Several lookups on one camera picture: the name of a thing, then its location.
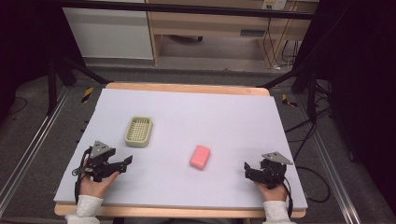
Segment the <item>cabinet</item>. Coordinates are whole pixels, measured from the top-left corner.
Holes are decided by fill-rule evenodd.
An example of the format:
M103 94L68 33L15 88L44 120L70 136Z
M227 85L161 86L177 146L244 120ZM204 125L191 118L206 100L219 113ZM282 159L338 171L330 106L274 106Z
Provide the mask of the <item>cabinet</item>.
M64 14L84 58L153 59L146 12L64 8Z
M172 4L207 7L237 7L261 9L259 0L146 0L148 4ZM315 12L318 1L288 1L284 10ZM202 15L184 13L148 12L153 57L159 63L162 35L197 35L256 38L268 67L275 64L274 57L281 51L284 40L301 41L310 21Z

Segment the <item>rod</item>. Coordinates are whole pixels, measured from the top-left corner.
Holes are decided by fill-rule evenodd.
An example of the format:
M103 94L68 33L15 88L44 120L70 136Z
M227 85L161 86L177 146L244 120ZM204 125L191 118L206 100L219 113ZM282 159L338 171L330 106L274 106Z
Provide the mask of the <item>rod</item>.
M224 16L242 17L261 17L261 18L280 18L296 20L313 20L326 18L324 15L310 12L250 9L236 7L203 7L203 6L184 6L168 4L145 4L145 3L126 3L126 2L105 2L87 0L35 0L45 5L56 5L59 7L108 9L123 11L151 11L151 12L173 12Z

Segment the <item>white sleeve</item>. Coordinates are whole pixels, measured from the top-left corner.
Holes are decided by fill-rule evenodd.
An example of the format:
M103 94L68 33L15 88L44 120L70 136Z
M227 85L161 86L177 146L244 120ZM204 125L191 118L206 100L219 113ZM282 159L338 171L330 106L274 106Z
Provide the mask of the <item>white sleeve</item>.
M264 206L266 221L265 224L290 224L291 222L286 211L286 203L281 201L268 201L262 204Z
M95 217L99 210L103 199L88 196L78 195L78 205L75 214L68 214L64 218L67 224L99 224L99 220Z

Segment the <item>white board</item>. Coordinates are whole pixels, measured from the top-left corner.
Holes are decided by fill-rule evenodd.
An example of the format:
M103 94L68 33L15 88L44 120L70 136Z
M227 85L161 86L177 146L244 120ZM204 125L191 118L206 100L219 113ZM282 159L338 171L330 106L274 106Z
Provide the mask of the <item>white board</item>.
M127 147L133 116L152 118L145 148ZM84 150L99 140L116 148L110 162L134 155L126 173L107 191L104 204L200 208L262 208L262 196L245 178L244 162L260 167L263 153L292 160L273 97L104 89L54 201L72 203ZM203 171L189 161L197 145L211 149ZM288 165L294 208L306 200L294 165Z

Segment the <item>wire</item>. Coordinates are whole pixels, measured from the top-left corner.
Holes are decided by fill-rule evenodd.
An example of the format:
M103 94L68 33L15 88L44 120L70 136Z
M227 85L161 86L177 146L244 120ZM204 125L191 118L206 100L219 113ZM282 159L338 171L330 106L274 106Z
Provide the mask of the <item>wire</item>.
M293 211L293 199L291 198L291 186L290 186L289 180L285 176L283 176L289 185L289 187L287 187L285 185L284 181L281 181L281 179L279 178L277 173L275 173L275 171L271 167L265 166L265 168L268 169L269 171L271 171L271 173L276 177L277 181L279 183L282 183L283 188L285 188L286 192L288 193L288 196L289 196L288 215L289 215L289 217L291 217L291 212Z
M320 97L315 101L315 104L317 105L321 100L326 100L326 101L328 101L328 100L329 100L329 97L328 97L328 96L320 96Z
M22 97L17 96L17 97L15 97L15 99L21 99L21 100L23 100L23 101L24 101L24 104L23 104L23 106L22 106L21 108L17 109L16 111L13 111L13 112L8 113L8 115L16 114L16 113L22 111L22 110L27 106L27 100L26 100L25 98L22 98Z
M268 34L268 37L270 37L270 43L271 43L271 48L272 48L272 50L273 50L274 60L275 60L275 62L276 62L279 66L285 66L286 64L281 64L281 63L279 63L279 62L276 60L274 44L273 44L272 38L271 38L270 25L271 25L271 18L268 18L267 32L265 33L265 35Z
M81 179L83 177L85 177L85 175L83 177L81 177L82 171L83 171L83 167L84 167L84 161L85 161L85 157L90 154L92 151L92 148L88 148L87 150L84 151L84 154L82 155L81 158L81 163L79 165L79 167L77 169L74 169L72 172L72 175L77 175L77 181L75 184L75 199L76 199L76 203L78 203L78 195L79 195L79 189L81 187Z
M286 48L286 46L289 44L289 40L286 40L286 42L285 42L285 45L283 45L283 49L282 49L282 61L283 62L287 62L286 60L285 60L285 48Z
M309 201L311 201L311 202L314 202L314 203L326 203L327 201L329 201L329 199L330 199L330 196L332 195L332 192L330 191L330 186L329 186L329 184L326 182L326 180L324 179L324 177L323 176L321 176L319 173L317 173L316 171L314 171L314 170L311 170L311 169L309 169L309 168L306 168L306 167L303 167L303 166L296 166L296 169L297 170L306 170L306 171L309 171L309 172L311 172L312 174L314 174L314 175L316 175L317 177L319 177L322 181L323 181L323 183L326 185L326 189L327 189L327 195L326 195L326 197L324 198L324 199L322 199L322 200L318 200L318 199L313 199L313 198L311 198L309 195L308 195L308 200Z
M307 138L310 138L310 137L314 134L314 132L315 132L316 130L317 130L317 127L315 127L315 130L314 130L311 134L309 134ZM300 140L289 140L288 143L296 143L296 142L303 142L303 141L304 141L304 139L300 139Z
M305 136L303 142L300 144L299 148L297 149L296 154L295 154L294 157L293 157L293 160L294 160L294 161L297 161L297 157L298 157L298 155L300 154L301 149L303 148L303 146L304 146L306 140L308 140L309 136L311 135L311 132L313 133L313 132L316 130L316 126L317 126L316 124L312 124L312 126L311 126L311 128L309 129L308 133L306 134L306 136Z
M322 114L323 114L324 112L328 111L328 110L331 110L331 108L330 108L329 106L326 107L326 108L324 108L324 109L322 109L322 110L320 110L320 111L317 113L317 118L321 118ZM296 126L287 129L287 130L285 131L285 133L289 133L289 132L294 131L294 130L296 130L296 129L298 129L298 128L301 128L301 127L303 127L305 124L307 124L307 123L309 123L309 122L311 122L311 120L310 120L310 119L307 119L307 120L305 120L305 121L303 121L303 122L297 124Z
M271 64L271 62L270 62L270 60L269 60L269 56L268 56L268 53L267 53L267 50L265 49L265 36L264 36L264 40L262 41L262 48L264 49L264 53L265 53L265 56L267 57L267 59L268 59L268 63L270 64L270 66L271 67L274 67L272 64ZM282 66L285 66L286 64L281 64L281 63L278 63L278 66L279 67L282 67Z

